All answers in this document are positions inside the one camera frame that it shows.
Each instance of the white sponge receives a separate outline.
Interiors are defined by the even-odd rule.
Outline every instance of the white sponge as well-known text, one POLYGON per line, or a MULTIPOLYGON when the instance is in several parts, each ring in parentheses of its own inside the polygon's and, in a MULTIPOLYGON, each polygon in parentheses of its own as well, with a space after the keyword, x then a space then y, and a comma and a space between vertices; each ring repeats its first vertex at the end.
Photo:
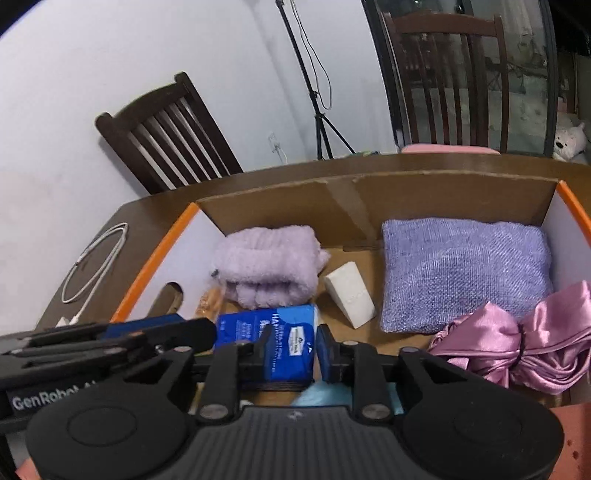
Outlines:
POLYGON ((348 262, 324 278, 326 290, 349 319, 359 328, 375 317, 374 303, 355 262, 348 262))

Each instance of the white plush toy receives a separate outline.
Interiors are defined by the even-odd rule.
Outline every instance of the white plush toy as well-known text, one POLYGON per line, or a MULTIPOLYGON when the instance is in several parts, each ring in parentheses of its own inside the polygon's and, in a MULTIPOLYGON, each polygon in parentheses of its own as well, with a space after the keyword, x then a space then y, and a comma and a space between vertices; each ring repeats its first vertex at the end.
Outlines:
POLYGON ((585 124, 571 127, 566 130, 557 130, 554 139, 555 160, 569 161, 587 148, 587 136, 585 136, 585 124))

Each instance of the pink seat cushion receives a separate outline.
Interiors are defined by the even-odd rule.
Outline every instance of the pink seat cushion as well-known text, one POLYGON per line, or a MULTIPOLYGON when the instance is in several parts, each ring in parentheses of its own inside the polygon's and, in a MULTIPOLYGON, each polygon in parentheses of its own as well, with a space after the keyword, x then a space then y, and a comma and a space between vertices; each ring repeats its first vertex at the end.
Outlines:
POLYGON ((501 155, 497 150, 488 147, 471 147, 469 145, 438 145, 430 143, 415 143, 403 147, 401 153, 479 153, 487 155, 501 155))

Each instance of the lavender towel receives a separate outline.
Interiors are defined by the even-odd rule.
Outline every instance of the lavender towel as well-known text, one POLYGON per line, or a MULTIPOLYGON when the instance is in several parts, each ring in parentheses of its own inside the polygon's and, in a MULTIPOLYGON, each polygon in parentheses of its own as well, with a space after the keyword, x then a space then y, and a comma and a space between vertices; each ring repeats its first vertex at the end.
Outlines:
POLYGON ((243 308, 288 307, 314 296, 329 258, 309 226, 249 228, 223 240, 213 269, 227 282, 226 297, 243 308))

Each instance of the dark wooden chair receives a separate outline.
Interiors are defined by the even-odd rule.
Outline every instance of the dark wooden chair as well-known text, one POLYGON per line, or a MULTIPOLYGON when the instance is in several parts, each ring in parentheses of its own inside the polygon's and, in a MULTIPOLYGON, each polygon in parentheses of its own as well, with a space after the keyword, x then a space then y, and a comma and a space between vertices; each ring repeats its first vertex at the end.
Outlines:
POLYGON ((182 187, 184 182, 242 172, 185 72, 177 74, 174 83, 134 100, 114 117, 99 115, 95 125, 151 194, 170 189, 163 176, 174 187, 182 187))
POLYGON ((450 35, 459 35, 461 56, 466 69, 470 109, 469 145, 488 147, 488 82, 481 37, 496 38, 499 47, 499 72, 502 91, 500 152, 505 153, 509 135, 509 75, 505 34, 501 18, 495 17, 493 21, 490 21, 468 15, 431 12, 421 12, 398 18, 392 18, 390 14, 386 13, 383 17, 400 73, 413 143, 418 143, 419 139, 412 95, 413 84, 411 82, 413 75, 418 72, 427 104, 431 143, 437 143, 435 115, 430 94, 430 88, 433 85, 439 91, 443 143, 450 144, 449 109, 447 107, 445 88, 446 83, 451 78, 456 112, 457 145, 464 144, 459 83, 459 73, 461 71, 458 62, 455 60, 452 51, 453 43, 450 40, 450 35))

